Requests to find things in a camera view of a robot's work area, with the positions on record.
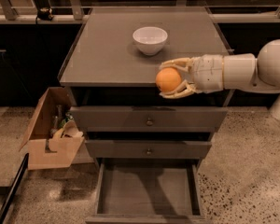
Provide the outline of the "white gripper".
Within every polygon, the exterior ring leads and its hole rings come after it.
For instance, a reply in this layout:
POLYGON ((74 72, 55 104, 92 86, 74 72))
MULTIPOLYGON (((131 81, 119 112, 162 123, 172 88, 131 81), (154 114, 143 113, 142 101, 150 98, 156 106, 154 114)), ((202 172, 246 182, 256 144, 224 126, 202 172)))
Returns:
POLYGON ((179 99, 195 93, 210 93, 223 90, 223 56, 204 55, 198 58, 177 58, 161 63, 159 69, 174 68, 188 73, 192 81, 181 82, 173 91, 162 91, 160 96, 165 99, 179 99))

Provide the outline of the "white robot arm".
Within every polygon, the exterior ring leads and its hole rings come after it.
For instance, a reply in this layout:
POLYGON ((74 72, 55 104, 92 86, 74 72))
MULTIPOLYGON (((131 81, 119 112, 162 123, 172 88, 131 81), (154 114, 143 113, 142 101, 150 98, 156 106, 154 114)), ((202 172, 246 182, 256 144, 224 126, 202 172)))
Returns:
POLYGON ((280 119, 280 39, 266 44, 257 56, 205 54, 166 61, 156 85, 166 99, 223 90, 276 93, 269 112, 280 119))

